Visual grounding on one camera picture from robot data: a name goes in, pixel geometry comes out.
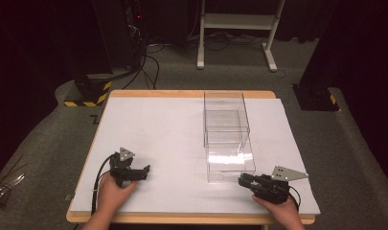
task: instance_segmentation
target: transparent container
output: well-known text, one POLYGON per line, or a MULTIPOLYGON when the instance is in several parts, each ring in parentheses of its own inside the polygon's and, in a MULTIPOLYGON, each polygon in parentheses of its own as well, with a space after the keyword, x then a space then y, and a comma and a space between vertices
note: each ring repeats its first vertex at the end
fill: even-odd
POLYGON ((204 95, 204 147, 208 181, 238 181, 256 170, 244 97, 240 92, 204 95))

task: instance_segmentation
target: power cord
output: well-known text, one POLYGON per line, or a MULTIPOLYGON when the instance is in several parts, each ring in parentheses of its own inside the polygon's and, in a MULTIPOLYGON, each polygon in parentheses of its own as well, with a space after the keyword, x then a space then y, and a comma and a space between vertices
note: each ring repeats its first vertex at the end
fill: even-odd
POLYGON ((295 197, 291 193, 288 193, 293 198, 293 200, 295 201, 296 210, 299 212, 299 207, 301 206, 301 196, 299 195, 298 191, 296 191, 296 189, 294 187, 289 186, 289 189, 292 189, 298 195, 298 200, 299 201, 297 202, 295 197))
POLYGON ((95 185, 93 187, 93 195, 92 195, 92 208, 91 208, 91 216, 96 212, 96 201, 98 198, 98 186, 99 186, 99 180, 101 179, 101 172, 104 167, 104 165, 107 163, 107 161, 110 160, 110 156, 108 156, 102 163, 101 168, 98 171, 98 175, 96 176, 95 179, 95 185))

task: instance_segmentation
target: metal stand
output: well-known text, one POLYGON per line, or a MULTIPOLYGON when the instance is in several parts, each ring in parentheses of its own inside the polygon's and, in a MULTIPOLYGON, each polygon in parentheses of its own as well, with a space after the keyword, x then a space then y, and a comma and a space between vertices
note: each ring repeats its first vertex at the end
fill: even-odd
POLYGON ((262 44, 262 50, 265 53, 270 71, 276 72, 277 65, 275 64, 274 57, 271 54, 271 45, 277 31, 278 23, 280 22, 284 3, 285 0, 280 0, 278 9, 274 15, 225 14, 205 13, 205 0, 202 0, 197 68, 203 69, 205 67, 205 28, 263 30, 270 31, 270 34, 268 36, 267 43, 262 44))

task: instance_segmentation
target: human hand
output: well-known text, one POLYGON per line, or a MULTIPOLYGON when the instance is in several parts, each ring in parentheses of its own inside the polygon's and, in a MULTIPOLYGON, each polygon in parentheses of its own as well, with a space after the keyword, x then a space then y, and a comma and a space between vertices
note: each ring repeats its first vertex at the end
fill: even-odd
POLYGON ((122 189, 116 184, 115 178, 110 173, 105 173, 99 183, 98 209, 83 225, 82 230, 108 229, 113 216, 133 193, 137 184, 138 181, 132 181, 122 189))
POLYGON ((132 181, 122 189, 110 173, 104 174, 99 183, 97 212, 114 215, 136 189, 137 184, 138 181, 132 181))
POLYGON ((299 218, 295 200, 291 196, 282 204, 273 204, 253 195, 254 201, 265 207, 271 216, 286 230, 304 230, 305 227, 299 218))

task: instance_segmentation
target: white paper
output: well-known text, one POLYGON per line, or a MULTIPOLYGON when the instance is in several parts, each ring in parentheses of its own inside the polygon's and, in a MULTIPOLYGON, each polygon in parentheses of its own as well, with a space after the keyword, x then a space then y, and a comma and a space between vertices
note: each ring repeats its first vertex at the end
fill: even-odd
MULTIPOLYGON (((307 173, 281 100, 245 104, 255 174, 271 174, 276 165, 307 173)), ((116 97, 107 102, 70 211, 90 211, 99 167, 120 147, 136 154, 132 169, 151 165, 121 212, 267 213, 238 183, 208 183, 202 98, 116 97)), ((308 180, 289 183, 302 197, 300 214, 320 214, 308 180)))

